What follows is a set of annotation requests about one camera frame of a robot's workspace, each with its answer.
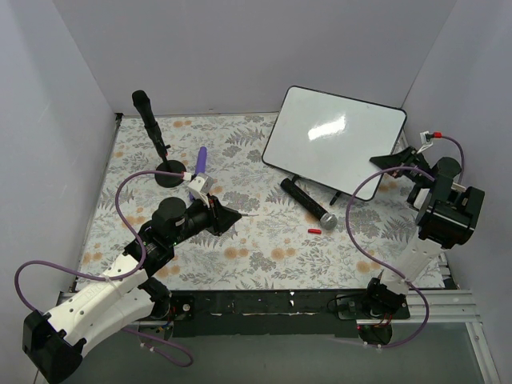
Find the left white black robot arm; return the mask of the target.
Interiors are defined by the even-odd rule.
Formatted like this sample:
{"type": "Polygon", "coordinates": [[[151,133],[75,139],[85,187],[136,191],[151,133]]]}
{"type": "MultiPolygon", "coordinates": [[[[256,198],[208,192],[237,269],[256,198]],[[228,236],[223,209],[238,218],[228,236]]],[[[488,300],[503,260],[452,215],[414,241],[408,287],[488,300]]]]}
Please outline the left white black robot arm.
{"type": "Polygon", "coordinates": [[[204,230],[221,236],[241,217],[215,196],[189,206],[180,198],[164,199],[101,280],[25,318],[24,353],[49,383],[63,382],[104,339],[133,321],[168,315],[170,292],[154,275],[174,258],[176,245],[204,230]]]}

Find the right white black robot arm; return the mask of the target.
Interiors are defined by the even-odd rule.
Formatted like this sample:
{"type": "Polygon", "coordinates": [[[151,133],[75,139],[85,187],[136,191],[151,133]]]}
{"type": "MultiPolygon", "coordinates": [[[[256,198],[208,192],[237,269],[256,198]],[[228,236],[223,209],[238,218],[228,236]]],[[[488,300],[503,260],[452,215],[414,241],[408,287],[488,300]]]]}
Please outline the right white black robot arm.
{"type": "Polygon", "coordinates": [[[372,278],[362,297],[363,311],[372,318],[393,315],[404,307],[414,281],[444,250],[465,244],[474,233],[485,192],[455,181],[462,165],[442,157],[430,166],[415,148],[396,154],[374,156],[370,162],[388,170],[393,178],[407,177],[414,183],[407,203],[418,212],[417,230],[397,259],[397,274],[385,268],[372,278]]]}

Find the white whiteboard black frame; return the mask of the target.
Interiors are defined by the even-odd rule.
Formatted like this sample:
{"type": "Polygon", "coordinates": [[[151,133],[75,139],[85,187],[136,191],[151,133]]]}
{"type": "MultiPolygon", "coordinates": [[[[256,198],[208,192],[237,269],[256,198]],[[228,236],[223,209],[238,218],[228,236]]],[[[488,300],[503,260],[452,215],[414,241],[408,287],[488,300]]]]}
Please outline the white whiteboard black frame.
{"type": "Polygon", "coordinates": [[[406,112],[399,108],[292,86],[262,160],[369,201],[380,183],[370,158],[394,151],[406,120],[406,112]]]}

